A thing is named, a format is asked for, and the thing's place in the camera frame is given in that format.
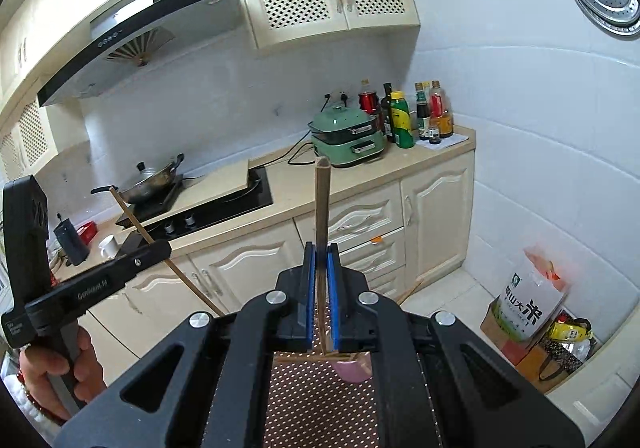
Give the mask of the person's left hand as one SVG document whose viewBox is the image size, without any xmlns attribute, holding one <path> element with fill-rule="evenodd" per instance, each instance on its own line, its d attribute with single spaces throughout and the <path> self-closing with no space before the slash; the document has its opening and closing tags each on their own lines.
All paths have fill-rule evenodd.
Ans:
<svg viewBox="0 0 640 448">
<path fill-rule="evenodd" d="M 79 355 L 73 368 L 77 381 L 74 393 L 77 399 L 88 404 L 106 388 L 103 367 L 96 358 L 91 336 L 83 327 L 78 327 L 77 345 Z M 49 376 L 64 376 L 70 371 L 67 360 L 53 350 L 28 346 L 20 353 L 20 369 L 32 398 L 60 420 L 70 420 L 72 415 L 58 399 L 49 381 Z"/>
</svg>

